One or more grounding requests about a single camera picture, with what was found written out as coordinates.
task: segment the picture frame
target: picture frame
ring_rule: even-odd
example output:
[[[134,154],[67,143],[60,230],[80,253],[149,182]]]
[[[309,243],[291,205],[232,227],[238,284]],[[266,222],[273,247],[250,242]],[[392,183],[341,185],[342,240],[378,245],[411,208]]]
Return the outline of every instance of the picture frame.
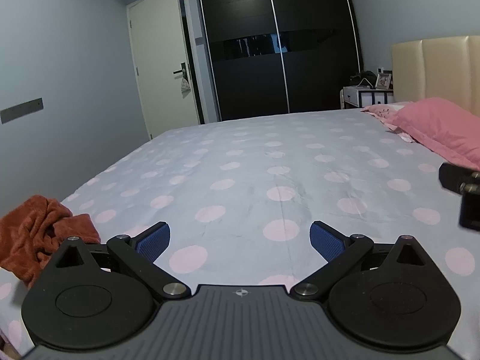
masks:
[[[392,75],[390,73],[378,73],[375,89],[388,90],[390,88],[390,80],[392,80]]]

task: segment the orange towel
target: orange towel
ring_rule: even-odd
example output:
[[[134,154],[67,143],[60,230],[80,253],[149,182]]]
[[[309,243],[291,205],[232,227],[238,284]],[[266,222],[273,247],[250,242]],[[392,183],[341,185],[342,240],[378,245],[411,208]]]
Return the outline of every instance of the orange towel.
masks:
[[[64,239],[100,243],[88,214],[73,216],[58,200],[34,195],[0,219],[0,267],[32,287]]]

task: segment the bed sheet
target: bed sheet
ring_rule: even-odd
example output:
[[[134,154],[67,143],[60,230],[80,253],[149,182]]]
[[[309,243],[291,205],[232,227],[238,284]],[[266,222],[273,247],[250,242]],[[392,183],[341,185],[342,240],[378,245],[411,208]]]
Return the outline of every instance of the bed sheet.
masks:
[[[414,235],[462,302],[450,347],[480,357],[480,236],[458,226],[460,198],[441,189],[443,159],[359,110],[308,112],[168,131],[64,200],[102,241],[158,221],[171,242],[155,262],[188,284],[285,284],[326,261],[310,246],[321,220],[376,242]],[[0,328],[25,353],[22,285],[0,272]]]

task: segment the upholstered headboard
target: upholstered headboard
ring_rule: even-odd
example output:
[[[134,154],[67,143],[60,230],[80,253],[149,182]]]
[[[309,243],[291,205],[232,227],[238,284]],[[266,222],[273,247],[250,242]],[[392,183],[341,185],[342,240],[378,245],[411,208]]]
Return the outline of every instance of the upholstered headboard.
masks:
[[[480,36],[392,46],[395,101],[442,97],[480,116]]]

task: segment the black wardrobe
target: black wardrobe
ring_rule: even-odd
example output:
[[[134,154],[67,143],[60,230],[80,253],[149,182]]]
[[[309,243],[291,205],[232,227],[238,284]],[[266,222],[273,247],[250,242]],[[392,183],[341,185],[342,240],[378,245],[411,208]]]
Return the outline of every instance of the black wardrobe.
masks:
[[[221,120],[340,108],[362,67],[348,0],[201,5]]]

